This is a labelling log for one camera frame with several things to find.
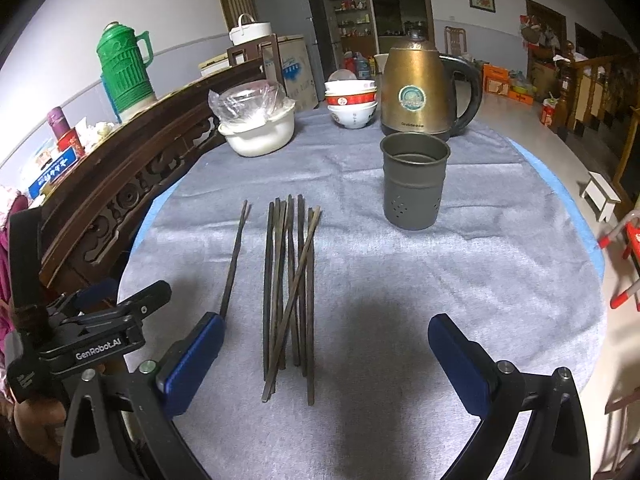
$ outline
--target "silver bolt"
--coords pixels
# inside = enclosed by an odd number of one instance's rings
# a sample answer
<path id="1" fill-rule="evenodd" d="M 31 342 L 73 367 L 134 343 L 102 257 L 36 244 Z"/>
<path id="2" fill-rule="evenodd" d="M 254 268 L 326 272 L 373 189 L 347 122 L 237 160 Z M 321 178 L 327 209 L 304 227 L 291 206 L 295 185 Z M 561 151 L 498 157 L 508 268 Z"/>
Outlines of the silver bolt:
<path id="1" fill-rule="evenodd" d="M 152 361 L 151 359 L 147 361 L 142 361 L 140 363 L 140 366 L 138 367 L 138 370 L 140 370 L 140 372 L 143 374 L 150 374 L 155 369 L 156 369 L 156 362 Z"/>
<path id="2" fill-rule="evenodd" d="M 87 368 L 84 372 L 82 372 L 82 380 L 86 383 L 88 383 L 94 377 L 95 370 L 93 368 Z"/>
<path id="3" fill-rule="evenodd" d="M 513 366 L 513 363 L 509 361 L 498 361 L 498 370 L 500 370 L 503 374 L 510 374 L 516 369 Z"/>
<path id="4" fill-rule="evenodd" d="M 571 371 L 569 370 L 569 368 L 567 368 L 566 366 L 561 366 L 558 368 L 558 374 L 560 375 L 560 377 L 562 377 L 565 381 L 571 379 Z"/>

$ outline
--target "green thermos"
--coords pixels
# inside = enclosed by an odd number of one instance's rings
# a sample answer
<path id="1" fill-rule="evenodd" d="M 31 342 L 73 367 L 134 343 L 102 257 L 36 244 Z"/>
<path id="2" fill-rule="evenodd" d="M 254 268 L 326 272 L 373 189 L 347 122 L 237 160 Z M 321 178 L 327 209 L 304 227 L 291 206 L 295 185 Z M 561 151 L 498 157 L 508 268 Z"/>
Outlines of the green thermos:
<path id="1" fill-rule="evenodd" d="M 149 54 L 146 63 L 142 61 L 138 48 L 139 40 L 146 43 Z M 153 95 L 146 73 L 146 67 L 154 60 L 148 30 L 136 36 L 132 28 L 111 22 L 104 28 L 96 52 L 102 65 L 104 83 L 118 113 Z"/>

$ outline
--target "stack of bowls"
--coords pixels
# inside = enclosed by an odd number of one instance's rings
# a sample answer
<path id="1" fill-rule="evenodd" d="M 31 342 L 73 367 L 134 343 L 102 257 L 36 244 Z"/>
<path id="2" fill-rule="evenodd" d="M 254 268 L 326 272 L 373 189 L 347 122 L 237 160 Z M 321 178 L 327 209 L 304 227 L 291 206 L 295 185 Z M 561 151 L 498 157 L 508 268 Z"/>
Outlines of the stack of bowls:
<path id="1" fill-rule="evenodd" d="M 345 128 L 363 128 L 376 112 L 378 88 L 373 80 L 328 81 L 324 88 L 331 117 Z"/>

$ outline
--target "purple bottle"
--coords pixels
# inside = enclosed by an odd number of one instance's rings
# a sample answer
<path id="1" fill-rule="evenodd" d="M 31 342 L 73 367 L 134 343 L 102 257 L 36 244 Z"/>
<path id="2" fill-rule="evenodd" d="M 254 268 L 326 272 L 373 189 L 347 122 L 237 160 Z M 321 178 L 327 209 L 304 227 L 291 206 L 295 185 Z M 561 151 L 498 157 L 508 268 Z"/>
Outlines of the purple bottle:
<path id="1" fill-rule="evenodd" d="M 53 134 L 56 136 L 56 139 L 64 136 L 71 128 L 69 127 L 69 123 L 66 122 L 66 117 L 62 111 L 62 108 L 56 106 L 47 114 L 47 123 L 51 126 L 53 130 Z"/>

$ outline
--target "white stool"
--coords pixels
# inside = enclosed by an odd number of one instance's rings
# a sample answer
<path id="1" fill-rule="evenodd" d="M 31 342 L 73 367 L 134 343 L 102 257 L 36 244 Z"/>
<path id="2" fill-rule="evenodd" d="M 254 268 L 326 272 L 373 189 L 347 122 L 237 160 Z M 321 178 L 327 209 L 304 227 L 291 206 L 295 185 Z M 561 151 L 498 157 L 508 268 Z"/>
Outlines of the white stool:
<path id="1" fill-rule="evenodd" d="M 584 198 L 585 195 L 588 195 L 598 208 L 598 222 L 603 220 L 608 222 L 616 204 L 620 203 L 620 198 L 601 174 L 593 171 L 590 171 L 589 174 L 591 179 L 584 191 L 580 193 L 580 197 Z"/>

